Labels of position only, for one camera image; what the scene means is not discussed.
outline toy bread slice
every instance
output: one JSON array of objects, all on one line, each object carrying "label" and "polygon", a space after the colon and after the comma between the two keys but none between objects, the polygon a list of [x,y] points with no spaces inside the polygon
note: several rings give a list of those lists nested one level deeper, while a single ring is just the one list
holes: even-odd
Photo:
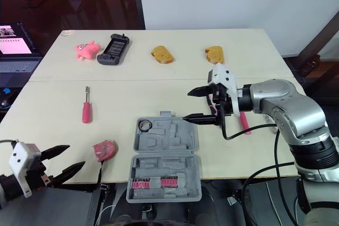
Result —
[{"label": "toy bread slice", "polygon": [[207,53],[207,60],[212,64],[224,63],[224,53],[221,46],[212,46],[205,49]]},{"label": "toy bread slice", "polygon": [[172,54],[162,45],[155,47],[151,54],[160,64],[168,64],[174,61]]}]

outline laptop screen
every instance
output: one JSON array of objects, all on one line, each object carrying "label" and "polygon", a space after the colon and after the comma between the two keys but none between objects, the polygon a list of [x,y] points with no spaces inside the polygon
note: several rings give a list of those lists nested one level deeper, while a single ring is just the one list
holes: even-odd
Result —
[{"label": "laptop screen", "polygon": [[41,58],[23,23],[0,23],[0,59]]}]

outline computer mouse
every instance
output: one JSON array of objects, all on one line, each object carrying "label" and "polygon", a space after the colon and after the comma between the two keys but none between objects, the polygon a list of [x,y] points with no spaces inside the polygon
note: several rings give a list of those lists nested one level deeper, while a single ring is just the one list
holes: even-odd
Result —
[{"label": "computer mouse", "polygon": [[0,99],[0,108],[6,109],[12,106],[18,94],[20,93],[20,89],[12,90],[10,93],[4,95]]}]

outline gray tool case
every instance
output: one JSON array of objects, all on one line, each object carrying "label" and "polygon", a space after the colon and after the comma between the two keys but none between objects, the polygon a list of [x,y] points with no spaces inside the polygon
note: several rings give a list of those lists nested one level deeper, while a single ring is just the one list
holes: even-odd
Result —
[{"label": "gray tool case", "polygon": [[137,122],[127,185],[129,203],[193,202],[201,199],[198,134],[194,124],[162,111]]}]

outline laptop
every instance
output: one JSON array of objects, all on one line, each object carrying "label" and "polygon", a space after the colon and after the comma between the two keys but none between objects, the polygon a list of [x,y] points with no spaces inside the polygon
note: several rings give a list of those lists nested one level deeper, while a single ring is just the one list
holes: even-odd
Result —
[{"label": "laptop", "polygon": [[0,23],[0,87],[23,87],[41,60],[23,23]]}]

